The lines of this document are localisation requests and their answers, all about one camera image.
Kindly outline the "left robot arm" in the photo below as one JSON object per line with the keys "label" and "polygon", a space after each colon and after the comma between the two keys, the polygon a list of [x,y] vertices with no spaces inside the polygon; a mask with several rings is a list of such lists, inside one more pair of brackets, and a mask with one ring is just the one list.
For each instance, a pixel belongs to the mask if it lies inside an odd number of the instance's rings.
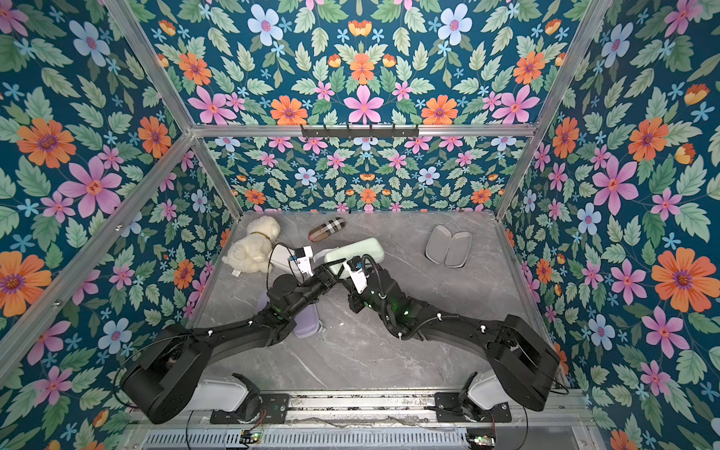
{"label": "left robot arm", "polygon": [[322,264],[304,282],[289,274],[275,279],[267,305],[247,320],[192,329],[171,325],[142,350],[120,388],[152,423],[165,423],[191,403],[207,367],[281,343],[296,328],[296,316],[340,281]]}

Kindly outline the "beige case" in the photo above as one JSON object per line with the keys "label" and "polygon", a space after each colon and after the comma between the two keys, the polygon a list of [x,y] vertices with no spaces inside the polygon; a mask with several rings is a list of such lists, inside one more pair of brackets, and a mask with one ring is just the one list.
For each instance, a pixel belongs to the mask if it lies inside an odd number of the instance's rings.
{"label": "beige case", "polygon": [[444,225],[436,225],[427,240],[425,256],[433,264],[443,264],[447,268],[463,268],[467,263],[472,247],[473,236],[470,232],[450,232]]}

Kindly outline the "mint green zippered case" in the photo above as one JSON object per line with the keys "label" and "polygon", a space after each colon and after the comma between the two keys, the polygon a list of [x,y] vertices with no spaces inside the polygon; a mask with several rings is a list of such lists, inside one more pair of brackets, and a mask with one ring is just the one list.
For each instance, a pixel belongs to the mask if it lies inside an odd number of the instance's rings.
{"label": "mint green zippered case", "polygon": [[386,258],[386,252],[376,238],[368,238],[353,244],[332,249],[324,255],[324,264],[339,279],[348,279],[350,271],[354,270],[351,260],[370,255],[377,264]]}

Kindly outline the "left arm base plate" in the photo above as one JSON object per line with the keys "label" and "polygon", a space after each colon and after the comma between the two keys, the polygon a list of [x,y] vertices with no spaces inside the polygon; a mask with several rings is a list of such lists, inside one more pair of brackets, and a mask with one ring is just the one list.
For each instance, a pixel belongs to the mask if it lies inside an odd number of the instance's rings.
{"label": "left arm base plate", "polygon": [[251,394],[232,412],[212,412],[210,423],[213,425],[283,424],[289,407],[290,396],[288,394]]}

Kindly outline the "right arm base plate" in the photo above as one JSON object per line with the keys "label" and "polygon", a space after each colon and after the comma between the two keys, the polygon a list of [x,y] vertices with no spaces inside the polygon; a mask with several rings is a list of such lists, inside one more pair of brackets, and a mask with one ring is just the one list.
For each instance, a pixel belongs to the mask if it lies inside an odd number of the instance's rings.
{"label": "right arm base plate", "polygon": [[433,396],[433,403],[426,409],[434,412],[440,423],[474,422],[492,425],[493,423],[504,424],[512,421],[512,414],[507,403],[486,410],[464,397],[461,392],[436,392]]}

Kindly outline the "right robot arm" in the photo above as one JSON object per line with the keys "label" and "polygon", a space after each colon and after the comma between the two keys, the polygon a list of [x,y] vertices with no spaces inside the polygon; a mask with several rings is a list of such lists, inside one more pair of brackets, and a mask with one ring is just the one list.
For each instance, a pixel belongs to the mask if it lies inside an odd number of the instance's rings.
{"label": "right robot arm", "polygon": [[522,407],[544,410],[560,369],[560,358],[528,322],[509,314],[504,320],[479,320],[443,311],[405,294],[380,266],[345,264],[351,310],[372,309],[400,341],[437,341],[489,363],[506,397]]}

